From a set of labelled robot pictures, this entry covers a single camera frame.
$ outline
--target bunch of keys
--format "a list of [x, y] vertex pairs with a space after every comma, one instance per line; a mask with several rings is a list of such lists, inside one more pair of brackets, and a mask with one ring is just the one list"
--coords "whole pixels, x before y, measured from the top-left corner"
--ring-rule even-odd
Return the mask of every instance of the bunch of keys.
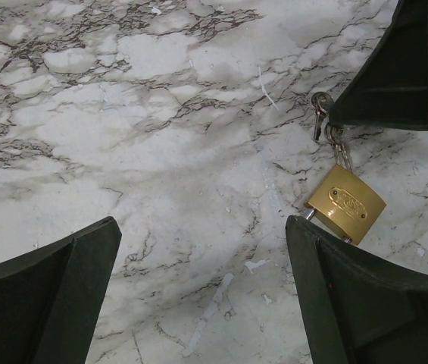
[[[311, 103], [316, 110], [313, 139], [318, 141], [323, 120], [330, 113], [333, 99], [327, 93], [315, 93]], [[368, 185], [353, 174], [343, 140], [343, 128], [326, 124], [324, 134], [332, 144], [335, 167], [321, 181], [306, 202], [307, 220], [317, 217], [346, 243], [358, 245], [378, 219], [386, 204]]]

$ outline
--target marble pattern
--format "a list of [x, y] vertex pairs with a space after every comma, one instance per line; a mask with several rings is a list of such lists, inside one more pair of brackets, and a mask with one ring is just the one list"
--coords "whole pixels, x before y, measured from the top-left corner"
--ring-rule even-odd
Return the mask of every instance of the marble pattern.
[[[0, 0], [0, 262], [123, 231], [88, 363], [308, 363], [284, 224], [396, 0]], [[428, 133], [354, 128], [361, 244], [428, 273]]]

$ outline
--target marble surface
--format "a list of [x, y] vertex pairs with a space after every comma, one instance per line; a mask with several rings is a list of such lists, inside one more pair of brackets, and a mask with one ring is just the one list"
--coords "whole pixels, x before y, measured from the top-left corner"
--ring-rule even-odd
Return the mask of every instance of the marble surface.
[[[395, 0], [0, 0], [0, 262], [123, 231], [88, 363], [308, 363], [284, 224]], [[428, 133], [359, 127], [362, 249], [428, 273]]]

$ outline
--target brass padlock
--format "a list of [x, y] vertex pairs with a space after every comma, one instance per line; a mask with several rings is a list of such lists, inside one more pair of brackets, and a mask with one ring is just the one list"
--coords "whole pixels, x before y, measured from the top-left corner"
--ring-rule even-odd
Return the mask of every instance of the brass padlock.
[[333, 233], [358, 245], [386, 203], [360, 178], [335, 165], [306, 205]]

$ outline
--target white marble table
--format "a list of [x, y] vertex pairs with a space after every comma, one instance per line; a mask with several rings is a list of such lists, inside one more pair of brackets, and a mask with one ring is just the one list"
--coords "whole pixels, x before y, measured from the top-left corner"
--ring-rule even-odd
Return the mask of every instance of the white marble table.
[[[395, 0], [0, 0], [0, 262], [107, 215], [88, 363], [311, 361], [284, 224]], [[428, 133], [351, 130], [388, 203], [362, 249], [428, 273]]]

